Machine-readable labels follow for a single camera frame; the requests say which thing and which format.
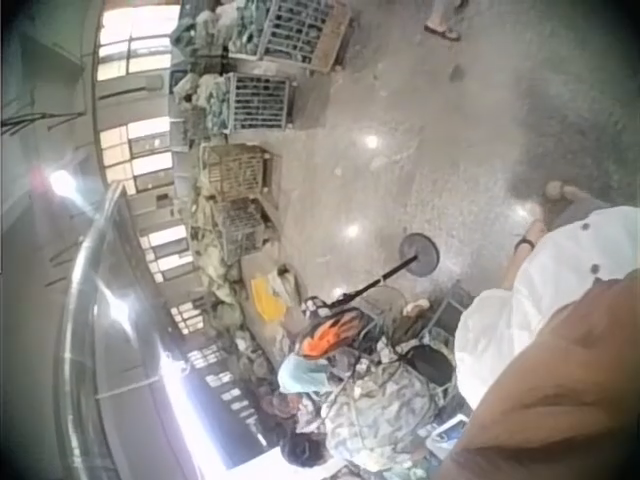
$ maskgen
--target tiled floor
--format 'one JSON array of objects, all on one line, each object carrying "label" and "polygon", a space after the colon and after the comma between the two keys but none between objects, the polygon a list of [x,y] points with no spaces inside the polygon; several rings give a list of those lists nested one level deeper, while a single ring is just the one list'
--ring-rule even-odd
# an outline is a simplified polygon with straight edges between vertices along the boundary
[{"label": "tiled floor", "polygon": [[279,259],[307,291],[362,286],[417,231],[440,267],[391,284],[477,293],[499,282],[546,181],[638,202],[634,44],[597,2],[472,0],[459,44],[423,33],[429,1],[351,3],[344,70],[300,82],[295,129],[232,139],[280,157]]}]

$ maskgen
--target hair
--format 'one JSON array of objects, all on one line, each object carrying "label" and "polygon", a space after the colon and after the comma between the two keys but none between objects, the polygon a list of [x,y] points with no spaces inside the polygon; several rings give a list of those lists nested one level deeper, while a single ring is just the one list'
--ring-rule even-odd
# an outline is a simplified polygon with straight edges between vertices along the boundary
[{"label": "hair", "polygon": [[280,443],[280,452],[294,467],[313,468],[325,463],[324,442],[308,433],[289,433]]}]

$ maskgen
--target sandal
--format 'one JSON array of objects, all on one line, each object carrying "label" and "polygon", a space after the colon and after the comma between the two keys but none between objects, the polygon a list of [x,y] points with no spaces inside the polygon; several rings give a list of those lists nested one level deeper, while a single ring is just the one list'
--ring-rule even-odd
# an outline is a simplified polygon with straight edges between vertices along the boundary
[{"label": "sandal", "polygon": [[445,28],[444,30],[436,30],[435,28],[430,27],[425,23],[424,31],[436,37],[440,37],[445,40],[448,40],[450,42],[459,42],[461,38],[458,32],[456,32],[454,29],[449,27]]}]

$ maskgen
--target metal crate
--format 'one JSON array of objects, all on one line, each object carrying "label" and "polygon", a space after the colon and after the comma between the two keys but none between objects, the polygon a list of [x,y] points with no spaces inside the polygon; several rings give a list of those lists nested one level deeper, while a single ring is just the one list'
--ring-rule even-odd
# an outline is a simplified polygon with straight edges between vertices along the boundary
[{"label": "metal crate", "polygon": [[218,224],[216,234],[228,264],[245,255],[259,252],[265,239],[265,224],[260,210],[248,198],[214,203],[214,218]]},{"label": "metal crate", "polygon": [[270,157],[269,152],[257,145],[200,146],[200,166],[221,202],[259,194],[264,161]]},{"label": "metal crate", "polygon": [[328,73],[350,20],[343,0],[273,0],[258,58]]},{"label": "metal crate", "polygon": [[229,132],[284,130],[287,127],[290,82],[286,78],[230,74]]}]

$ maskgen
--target metal railing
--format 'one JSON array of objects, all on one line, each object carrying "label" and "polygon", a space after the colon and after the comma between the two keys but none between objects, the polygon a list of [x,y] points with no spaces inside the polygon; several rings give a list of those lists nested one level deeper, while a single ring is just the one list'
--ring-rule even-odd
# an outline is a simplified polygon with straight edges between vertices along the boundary
[{"label": "metal railing", "polygon": [[107,237],[123,196],[112,185],[73,266],[54,362],[54,405],[58,449],[65,478],[119,480],[96,400],[95,281]]}]

